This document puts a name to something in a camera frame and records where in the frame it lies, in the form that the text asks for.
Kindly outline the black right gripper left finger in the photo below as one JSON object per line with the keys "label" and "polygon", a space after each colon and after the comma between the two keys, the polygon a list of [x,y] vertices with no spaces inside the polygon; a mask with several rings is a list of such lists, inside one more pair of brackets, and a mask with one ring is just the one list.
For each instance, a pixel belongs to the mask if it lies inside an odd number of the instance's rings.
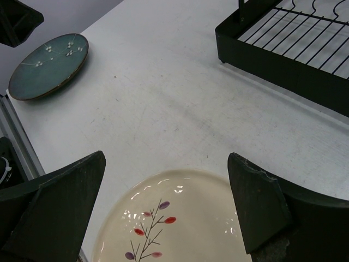
{"label": "black right gripper left finger", "polygon": [[1,261],[77,261],[104,171],[96,151],[1,190]]}

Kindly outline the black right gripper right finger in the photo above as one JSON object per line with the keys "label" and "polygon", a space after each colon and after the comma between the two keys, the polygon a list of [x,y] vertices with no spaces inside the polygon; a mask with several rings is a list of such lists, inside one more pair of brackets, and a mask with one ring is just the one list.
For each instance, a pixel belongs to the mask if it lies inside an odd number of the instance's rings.
{"label": "black right gripper right finger", "polygon": [[230,186],[252,261],[348,261],[348,201],[306,189],[231,153]]}

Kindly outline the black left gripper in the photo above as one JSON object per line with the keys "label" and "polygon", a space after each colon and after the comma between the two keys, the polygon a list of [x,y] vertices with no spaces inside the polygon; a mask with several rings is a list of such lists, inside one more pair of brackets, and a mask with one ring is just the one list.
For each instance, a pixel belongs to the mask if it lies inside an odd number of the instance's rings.
{"label": "black left gripper", "polygon": [[16,0],[1,0],[1,44],[17,47],[44,22],[41,12]]}

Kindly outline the dark teal round plate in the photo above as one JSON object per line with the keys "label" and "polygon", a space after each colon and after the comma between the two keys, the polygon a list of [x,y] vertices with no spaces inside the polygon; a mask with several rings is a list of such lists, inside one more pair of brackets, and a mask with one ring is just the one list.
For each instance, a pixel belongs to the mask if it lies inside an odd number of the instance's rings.
{"label": "dark teal round plate", "polygon": [[49,40],[17,66],[9,81],[9,94],[25,101],[62,87],[83,66],[88,50],[88,40],[77,33]]}

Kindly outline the cream pink floral plate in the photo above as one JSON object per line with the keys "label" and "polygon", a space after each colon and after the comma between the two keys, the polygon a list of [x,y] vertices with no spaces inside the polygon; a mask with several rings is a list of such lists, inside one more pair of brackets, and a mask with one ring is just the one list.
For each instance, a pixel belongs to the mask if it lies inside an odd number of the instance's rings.
{"label": "cream pink floral plate", "polygon": [[228,179],[164,171],[138,183],[106,217],[93,261],[250,261]]}

